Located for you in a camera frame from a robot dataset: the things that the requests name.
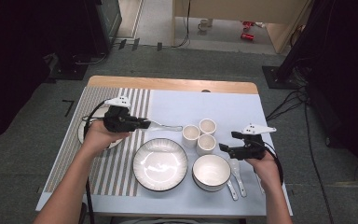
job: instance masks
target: table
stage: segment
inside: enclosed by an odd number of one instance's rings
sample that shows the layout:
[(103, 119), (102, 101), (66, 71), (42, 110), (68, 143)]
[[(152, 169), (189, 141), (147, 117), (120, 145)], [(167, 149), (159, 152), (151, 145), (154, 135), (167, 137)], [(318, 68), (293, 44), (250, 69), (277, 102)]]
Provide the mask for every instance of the table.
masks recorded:
[[(172, 45), (175, 17), (187, 17), (189, 0), (173, 0)], [(312, 0), (191, 0), (190, 18), (227, 21), (266, 22), (267, 31), (277, 53), (287, 45), (299, 24), (305, 24)]]
[[(102, 99), (122, 94), (130, 98), (133, 116), (153, 119), (167, 125), (183, 126), (189, 123), (197, 124), (203, 118), (214, 119), (218, 127), (215, 133), (216, 140), (229, 146), (241, 144), (240, 140), (231, 138), (231, 131), (240, 131), (250, 121), (267, 125), (257, 88), (253, 83), (146, 77), (92, 77), (82, 93), (36, 207), (37, 211), (46, 203), (80, 147), (77, 127), (81, 117), (87, 115)], [(240, 196), (234, 202), (228, 188), (217, 192), (200, 189), (191, 176), (192, 164), (198, 157), (194, 148), (184, 147), (188, 168), (184, 180), (178, 186), (163, 192), (142, 187), (137, 183), (131, 170), (131, 159), (142, 143), (161, 137), (181, 144), (181, 133), (178, 132), (135, 131), (117, 148), (104, 151), (94, 160), (89, 179), (95, 214), (116, 217), (226, 218), (266, 214), (265, 195), (260, 190), (253, 168), (245, 161), (240, 161), (240, 165), (241, 177), (248, 192), (247, 197)], [(263, 134), (263, 139), (272, 144), (269, 133)], [(218, 147), (213, 154), (228, 159), (228, 154), (220, 151)], [(240, 192), (233, 176), (231, 181), (236, 191)]]

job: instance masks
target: red object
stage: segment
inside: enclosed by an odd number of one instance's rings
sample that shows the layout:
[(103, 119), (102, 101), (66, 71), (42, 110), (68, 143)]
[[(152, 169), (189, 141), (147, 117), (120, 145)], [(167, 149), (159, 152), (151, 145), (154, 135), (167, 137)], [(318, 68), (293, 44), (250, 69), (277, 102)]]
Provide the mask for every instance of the red object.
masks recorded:
[(241, 34), (241, 39), (248, 39), (248, 40), (253, 40), (255, 38), (254, 35), (248, 35), (246, 33), (242, 33)]
[(254, 25), (254, 23), (252, 21), (243, 21), (242, 25), (243, 25), (243, 30), (248, 30), (251, 28), (251, 26)]

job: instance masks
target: handheld controller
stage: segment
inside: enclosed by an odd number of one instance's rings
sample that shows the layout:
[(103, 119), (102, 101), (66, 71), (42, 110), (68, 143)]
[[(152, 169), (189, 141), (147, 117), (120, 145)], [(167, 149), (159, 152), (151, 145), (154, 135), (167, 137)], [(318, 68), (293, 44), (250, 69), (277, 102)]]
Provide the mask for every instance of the handheld controller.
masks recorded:
[(246, 159), (262, 160), (268, 152), (275, 160), (278, 166), (280, 174), (281, 184), (283, 183), (283, 170), (281, 163), (275, 153), (271, 152), (268, 147), (265, 146), (261, 133), (273, 133), (276, 132), (275, 128), (264, 127), (257, 124), (250, 124), (245, 127), (241, 133), (231, 132), (231, 136), (243, 141), (242, 147), (229, 147), (227, 145), (219, 143), (220, 150), (228, 153), (231, 159), (237, 159), (239, 161)]
[(150, 121), (147, 119), (131, 116), (129, 110), (129, 107), (131, 106), (129, 98), (126, 96), (119, 96), (100, 102), (97, 107), (94, 108), (84, 127), (85, 135), (89, 129), (92, 115), (101, 105), (109, 105), (108, 111), (104, 114), (102, 120), (104, 127), (111, 133), (134, 132), (136, 129), (147, 129), (150, 126)]

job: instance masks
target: gray carpet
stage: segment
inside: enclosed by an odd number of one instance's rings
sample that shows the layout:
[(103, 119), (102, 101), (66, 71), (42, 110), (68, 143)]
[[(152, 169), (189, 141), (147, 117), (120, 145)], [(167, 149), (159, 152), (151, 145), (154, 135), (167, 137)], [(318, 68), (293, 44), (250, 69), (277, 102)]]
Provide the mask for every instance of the gray carpet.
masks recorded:
[[(30, 223), (49, 171), (60, 149), (76, 104), (88, 79), (94, 75), (166, 77), (247, 81), (257, 85), (265, 114), (288, 90), (270, 90), (262, 65), (280, 65), (279, 55), (247, 54), (193, 49), (115, 47), (101, 63), (89, 66), (83, 81), (58, 80), (41, 84), (33, 97), (0, 136), (0, 223)], [(69, 115), (65, 114), (75, 101)], [(335, 223), (358, 223), (358, 159), (347, 149), (324, 145), (324, 129), (311, 107), (310, 138), (315, 162)], [(295, 223), (330, 223), (324, 196), (312, 165), (308, 146), (305, 107), (268, 122), (283, 166)], [(109, 223), (98, 217), (97, 223)], [(265, 223), (249, 218), (248, 223)]]

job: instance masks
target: floor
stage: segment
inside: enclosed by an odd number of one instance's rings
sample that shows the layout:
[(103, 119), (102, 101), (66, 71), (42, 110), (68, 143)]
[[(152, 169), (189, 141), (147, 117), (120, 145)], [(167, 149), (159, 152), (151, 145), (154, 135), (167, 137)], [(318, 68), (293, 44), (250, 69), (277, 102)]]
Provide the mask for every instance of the floor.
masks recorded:
[[(129, 42), (139, 38), (139, 44), (156, 46), (178, 46), (186, 37), (186, 18), (175, 18), (175, 39), (172, 42), (172, 1), (160, 0), (120, 0), (123, 23), (117, 35), (117, 42), (127, 39)], [(241, 39), (243, 25), (241, 21), (214, 20), (213, 26), (202, 32), (200, 19), (188, 20), (188, 41), (182, 46), (186, 49), (207, 49), (236, 51), (246, 53), (276, 54), (263, 25), (253, 26), (247, 32), (253, 40)], [(290, 46), (281, 55), (287, 55)]]

